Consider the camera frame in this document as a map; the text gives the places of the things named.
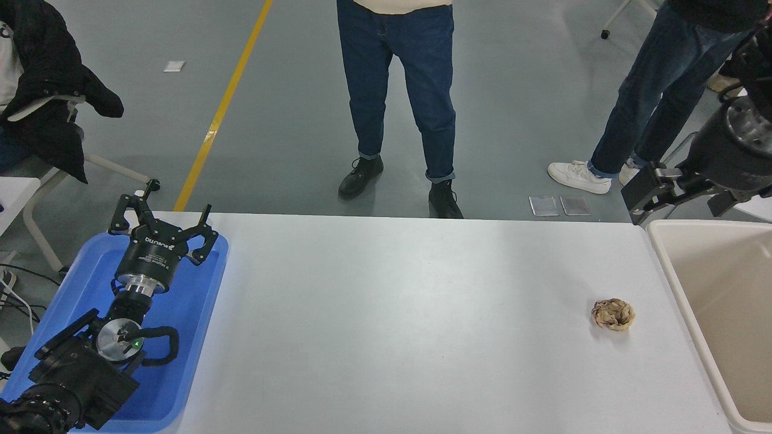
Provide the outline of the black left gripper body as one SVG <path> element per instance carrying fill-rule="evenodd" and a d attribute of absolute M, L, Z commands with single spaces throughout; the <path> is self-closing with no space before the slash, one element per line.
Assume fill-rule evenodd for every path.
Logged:
<path fill-rule="evenodd" d="M 196 233 L 191 228 L 182 230 L 164 221 L 139 225 L 131 233 L 114 277 L 126 283 L 130 275 L 144 275 L 157 285 L 171 285 L 182 256 L 189 251 L 188 241 L 194 237 Z"/>

